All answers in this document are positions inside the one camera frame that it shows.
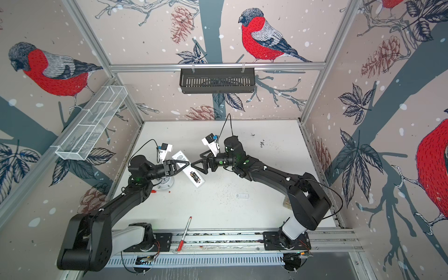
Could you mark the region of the white remote control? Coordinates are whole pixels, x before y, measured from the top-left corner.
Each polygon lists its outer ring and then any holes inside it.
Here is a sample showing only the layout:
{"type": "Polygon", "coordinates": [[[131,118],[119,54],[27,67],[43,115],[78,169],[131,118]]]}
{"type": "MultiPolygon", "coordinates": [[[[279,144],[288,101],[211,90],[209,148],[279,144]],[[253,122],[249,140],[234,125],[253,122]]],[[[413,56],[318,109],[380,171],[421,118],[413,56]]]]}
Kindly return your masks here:
{"type": "MultiPolygon", "coordinates": [[[[185,154],[183,154],[183,152],[181,150],[178,151],[177,153],[175,153],[171,158],[172,159],[181,160],[181,161],[189,161],[188,158],[185,156],[185,154]]],[[[192,182],[192,184],[194,184],[194,186],[197,189],[199,187],[201,187],[205,183],[205,180],[203,179],[203,177],[200,174],[200,172],[198,170],[192,168],[191,164],[183,170],[183,173],[189,178],[189,180],[192,182]],[[195,182],[195,180],[191,177],[191,175],[190,175],[191,172],[194,172],[197,175],[197,177],[201,179],[201,183],[200,184],[197,184],[195,182]]]]}

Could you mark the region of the white battery compartment cover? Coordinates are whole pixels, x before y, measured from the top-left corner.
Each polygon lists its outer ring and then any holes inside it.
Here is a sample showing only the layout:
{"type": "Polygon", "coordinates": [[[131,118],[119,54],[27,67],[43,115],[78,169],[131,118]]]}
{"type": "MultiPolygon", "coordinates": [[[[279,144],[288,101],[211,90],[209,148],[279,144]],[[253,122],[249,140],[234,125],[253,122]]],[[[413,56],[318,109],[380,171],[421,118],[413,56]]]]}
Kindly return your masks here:
{"type": "Polygon", "coordinates": [[[249,195],[248,194],[237,194],[236,197],[238,199],[248,199],[249,195]]]}

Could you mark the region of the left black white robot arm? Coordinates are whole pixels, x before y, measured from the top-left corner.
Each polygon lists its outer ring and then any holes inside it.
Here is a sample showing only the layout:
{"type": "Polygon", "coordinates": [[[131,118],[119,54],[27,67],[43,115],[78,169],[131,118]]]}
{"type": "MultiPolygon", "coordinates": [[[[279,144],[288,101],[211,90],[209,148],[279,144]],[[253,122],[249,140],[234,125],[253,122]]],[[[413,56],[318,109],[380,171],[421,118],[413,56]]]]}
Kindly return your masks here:
{"type": "Polygon", "coordinates": [[[154,180],[175,176],[189,165],[188,161],[180,160],[153,164],[143,155],[134,156],[128,166],[131,174],[128,185],[118,197],[98,210],[76,214],[71,218],[59,251],[57,268],[97,272],[118,252],[141,243],[147,236],[147,226],[131,226],[131,230],[140,231],[140,237],[122,248],[114,245],[113,226],[150,196],[154,180]]]}

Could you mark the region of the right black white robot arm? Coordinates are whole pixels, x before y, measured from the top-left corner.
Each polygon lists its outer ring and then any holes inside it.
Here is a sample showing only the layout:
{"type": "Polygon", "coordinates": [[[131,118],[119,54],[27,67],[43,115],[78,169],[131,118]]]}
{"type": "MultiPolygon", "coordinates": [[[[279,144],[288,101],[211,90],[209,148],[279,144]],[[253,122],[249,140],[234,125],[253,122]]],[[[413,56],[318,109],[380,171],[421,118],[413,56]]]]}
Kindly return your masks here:
{"type": "Polygon", "coordinates": [[[230,168],[240,178],[264,184],[285,195],[290,202],[293,216],[278,231],[279,246],[290,250],[299,236],[314,231],[326,219],[332,202],[320,184],[310,173],[294,175],[272,168],[259,159],[246,154],[237,136],[224,140],[224,152],[211,150],[200,154],[191,166],[202,172],[215,172],[219,167],[230,168]]]}

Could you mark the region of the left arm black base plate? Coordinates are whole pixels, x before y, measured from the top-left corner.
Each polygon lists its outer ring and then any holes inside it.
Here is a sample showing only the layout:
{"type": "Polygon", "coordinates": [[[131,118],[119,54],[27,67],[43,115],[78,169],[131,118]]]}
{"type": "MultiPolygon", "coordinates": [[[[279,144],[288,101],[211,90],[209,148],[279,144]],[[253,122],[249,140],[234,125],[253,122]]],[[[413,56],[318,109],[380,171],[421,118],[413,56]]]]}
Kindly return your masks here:
{"type": "Polygon", "coordinates": [[[157,253],[169,252],[172,244],[172,233],[154,233],[151,241],[142,241],[140,244],[125,249],[126,253],[157,253]]]}

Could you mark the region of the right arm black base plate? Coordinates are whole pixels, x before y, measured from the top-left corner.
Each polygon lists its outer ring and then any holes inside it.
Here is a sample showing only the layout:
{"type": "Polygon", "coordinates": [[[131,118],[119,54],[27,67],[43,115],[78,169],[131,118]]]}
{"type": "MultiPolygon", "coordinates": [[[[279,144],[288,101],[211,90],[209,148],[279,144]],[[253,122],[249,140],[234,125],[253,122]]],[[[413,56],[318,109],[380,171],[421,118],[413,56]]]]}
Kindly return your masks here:
{"type": "Polygon", "coordinates": [[[263,232],[262,242],[266,251],[304,250],[309,251],[311,244],[307,232],[300,234],[296,239],[290,239],[282,231],[263,232]]]}

